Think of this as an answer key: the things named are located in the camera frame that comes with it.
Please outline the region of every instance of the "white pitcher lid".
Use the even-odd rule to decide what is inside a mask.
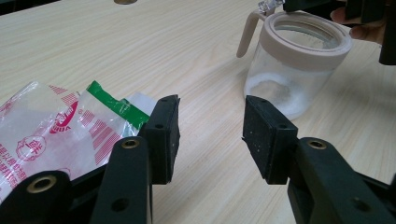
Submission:
[[[304,46],[287,39],[281,30],[303,31],[318,39],[325,38],[331,45],[326,49]],[[352,47],[349,34],[338,24],[303,12],[279,12],[266,18],[260,43],[277,60],[305,71],[335,69]]]

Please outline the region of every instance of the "finger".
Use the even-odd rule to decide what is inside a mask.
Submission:
[[[336,10],[334,10],[330,14],[330,18],[332,18],[333,21],[340,23],[340,24],[357,24],[361,23],[361,18],[355,18],[352,20],[346,20],[346,8],[345,7],[339,7]]]
[[[361,24],[360,17],[351,19],[351,20],[346,20],[346,8],[345,7],[337,8],[330,14],[330,17],[332,18],[333,21],[340,23],[340,24]],[[385,18],[383,18],[380,21],[372,21],[372,22],[366,23],[366,25],[380,26],[384,22],[385,22]]]
[[[354,39],[372,41],[382,45],[384,41],[384,32],[385,30],[383,27],[362,25],[353,27],[349,31],[349,34]]]

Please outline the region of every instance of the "red printed plastic bag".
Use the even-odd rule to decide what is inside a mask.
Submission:
[[[155,106],[141,94],[132,100],[115,100],[95,81],[81,94],[37,82],[16,93],[0,107],[0,200],[41,171],[75,179],[107,163],[113,145],[136,136]]]

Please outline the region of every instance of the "light wood grain surface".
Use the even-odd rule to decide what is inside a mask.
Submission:
[[[293,223],[286,186],[261,179],[241,140],[242,94],[261,23],[235,57],[258,1],[63,0],[0,17],[0,104],[28,82],[116,98],[178,94],[173,181],[154,187],[155,223]],[[396,172],[396,67],[377,44],[352,51],[300,118],[299,137],[331,142],[350,165],[389,183]]]

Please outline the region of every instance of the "black metal bracket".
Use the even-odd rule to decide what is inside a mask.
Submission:
[[[46,171],[22,181],[0,205],[0,223],[151,223],[152,185],[172,180],[179,98],[157,102],[136,137],[118,141],[107,165],[73,181]]]
[[[268,184],[284,185],[297,223],[396,223],[390,186],[353,171],[332,144],[297,138],[271,103],[247,96],[243,139]]]

